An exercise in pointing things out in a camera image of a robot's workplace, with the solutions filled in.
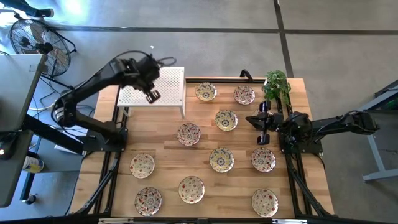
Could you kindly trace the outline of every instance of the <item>fan guard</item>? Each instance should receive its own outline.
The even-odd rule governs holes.
[[[47,55],[47,71],[52,77],[64,74],[70,65],[70,51],[64,37],[52,31],[50,26],[33,19],[19,19],[10,30],[9,38],[17,54]]]

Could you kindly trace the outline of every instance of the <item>gray floor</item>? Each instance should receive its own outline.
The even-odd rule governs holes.
[[[101,27],[278,28],[271,0],[31,0],[48,6],[50,23]],[[398,2],[391,0],[279,0],[286,29],[398,30]],[[1,49],[9,52],[6,31]],[[187,76],[236,76],[243,68],[262,77],[285,71],[279,34],[168,32],[62,32],[78,53],[61,80],[73,85],[123,50],[139,49],[156,57],[172,55]],[[294,77],[305,79],[314,119],[341,115],[363,105],[374,92],[396,80],[398,35],[287,35]],[[38,87],[40,98],[48,89]],[[88,103],[93,104],[95,97]],[[398,168],[397,144],[388,131],[395,116],[376,116],[376,134],[387,168]],[[364,136],[345,133],[322,140],[326,174],[335,213],[345,218],[398,222],[398,179],[365,184],[362,175],[377,171]],[[33,193],[44,198],[27,206],[17,200],[0,209],[0,219],[65,213],[76,173],[41,174]]]

